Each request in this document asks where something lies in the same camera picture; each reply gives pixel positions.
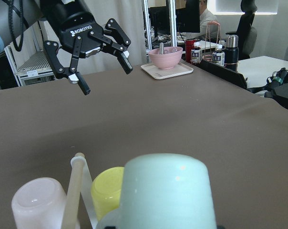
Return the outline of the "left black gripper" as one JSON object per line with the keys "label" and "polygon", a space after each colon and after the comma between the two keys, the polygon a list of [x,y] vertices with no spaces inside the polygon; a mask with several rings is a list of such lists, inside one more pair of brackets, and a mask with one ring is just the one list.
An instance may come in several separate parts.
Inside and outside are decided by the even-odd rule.
{"label": "left black gripper", "polygon": [[66,78],[77,84],[84,95],[90,88],[77,71],[78,60],[89,57],[100,50],[115,56],[126,74],[133,67],[128,57],[131,40],[114,18],[110,18],[103,29],[96,23],[83,0],[74,0],[64,4],[61,0],[41,0],[40,9],[59,38],[62,48],[71,53],[69,67],[64,67],[58,57],[61,48],[55,41],[43,43],[45,56],[56,79]]}

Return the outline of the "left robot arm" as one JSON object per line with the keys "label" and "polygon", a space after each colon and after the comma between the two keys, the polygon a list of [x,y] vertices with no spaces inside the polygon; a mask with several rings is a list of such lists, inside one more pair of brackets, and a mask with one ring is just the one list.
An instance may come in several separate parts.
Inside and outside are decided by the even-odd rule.
{"label": "left robot arm", "polygon": [[104,27],[99,25],[83,0],[0,0],[0,52],[10,43],[20,51],[25,30],[41,18],[59,39],[43,43],[56,79],[68,79],[88,95],[90,88],[77,70],[78,60],[99,52],[115,56],[126,74],[132,71],[128,36],[113,18]]}

